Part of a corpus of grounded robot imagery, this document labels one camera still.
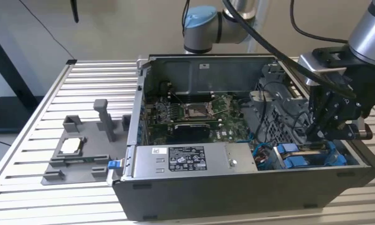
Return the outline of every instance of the gray plastic block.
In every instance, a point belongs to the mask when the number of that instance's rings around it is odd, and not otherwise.
[[[64,159],[56,159],[56,158],[51,158],[49,165],[51,167],[67,166]]]
[[[105,181],[107,177],[93,177],[92,167],[107,165],[111,159],[123,158],[127,153],[127,139],[128,131],[124,131],[121,121],[115,120],[113,133],[115,141],[109,142],[105,132],[99,131],[97,122],[87,121],[77,125],[79,133],[68,133],[64,131],[57,147],[55,149],[53,157],[47,171],[60,169],[64,173],[61,180],[41,179],[43,185],[72,184]],[[67,138],[85,138],[81,146],[80,155],[65,156],[60,154],[61,144]],[[91,157],[91,161],[84,162],[80,158]],[[65,163],[53,167],[59,159],[65,159]],[[75,163],[68,163],[67,160],[73,159]]]
[[[108,101],[107,99],[96,99],[93,104],[93,109],[99,112],[99,117],[101,121],[101,126],[107,134],[107,138],[109,142],[115,141],[115,134],[113,134],[113,126],[112,126],[112,120],[111,115],[107,112],[107,105]]]
[[[64,173],[61,170],[49,170],[44,172],[43,179],[53,181],[53,180],[63,180]]]
[[[77,115],[65,116],[63,126],[68,133],[79,133],[77,125],[81,124],[80,118]]]
[[[109,155],[95,155],[95,162],[96,164],[108,164],[111,161]]]
[[[96,166],[92,168],[92,175],[95,178],[107,177],[108,168],[107,166]]]

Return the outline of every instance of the blue latch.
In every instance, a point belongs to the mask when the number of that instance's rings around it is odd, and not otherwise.
[[[112,160],[108,162],[108,169],[115,170],[120,168],[120,161],[119,160]]]

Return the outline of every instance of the white wall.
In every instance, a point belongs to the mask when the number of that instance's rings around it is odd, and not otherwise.
[[[315,48],[339,46],[300,35],[290,22],[290,0],[270,0],[262,35],[288,56],[299,56]],[[371,0],[296,0],[295,20],[307,33],[348,39]],[[259,46],[259,53],[267,51]]]
[[[181,53],[180,15],[184,0],[79,0],[80,22],[69,0],[24,0],[57,40],[80,60],[129,60],[149,53]],[[264,36],[288,55],[330,43],[299,35],[288,22],[290,0],[270,0]],[[296,0],[296,23],[308,32],[347,38],[368,0]],[[192,0],[191,6],[220,0]],[[0,43],[35,95],[56,79],[67,52],[17,0],[0,0]],[[247,45],[215,45],[215,53],[244,53]],[[0,77],[0,96],[13,95]]]
[[[24,0],[56,39],[80,60],[129,60],[151,53],[183,53],[184,0],[79,0],[73,22],[69,0]],[[220,0],[192,0],[191,6]],[[44,95],[67,52],[17,0],[0,0],[0,43],[35,95]],[[244,53],[246,45],[219,45],[215,53]],[[13,95],[1,82],[0,96]]]

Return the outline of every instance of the robotic arm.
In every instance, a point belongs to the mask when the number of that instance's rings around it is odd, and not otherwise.
[[[185,50],[204,53],[211,50],[212,43],[239,43],[246,37],[242,31],[246,31],[307,78],[306,83],[311,86],[308,111],[312,114],[312,121],[306,130],[307,140],[314,142],[323,138],[371,139],[372,132],[364,118],[375,106],[375,0],[351,34],[348,44],[315,49],[300,55],[298,63],[252,29],[250,24],[254,21],[251,13],[254,1],[223,0],[223,2],[226,9],[222,13],[215,11],[204,13],[207,21],[211,21],[206,32],[198,31],[199,26],[195,26],[202,20],[193,15],[187,15],[189,21],[185,24]]]
[[[312,123],[306,134],[314,141],[322,131],[328,140],[368,140],[372,132],[364,123],[375,106],[375,0],[342,47],[319,48],[300,55],[299,64],[355,93],[347,99],[307,79],[308,109]]]

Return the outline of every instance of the blue cable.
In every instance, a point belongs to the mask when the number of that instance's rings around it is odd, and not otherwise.
[[[250,143],[255,138],[255,134],[250,133],[247,140],[236,141],[236,143]]]
[[[255,150],[254,150],[254,152],[252,152],[252,156],[255,157],[256,156],[256,152],[258,152],[258,149],[263,146],[263,145],[267,145],[268,143],[260,143],[258,146],[256,146],[256,148],[255,148]]]

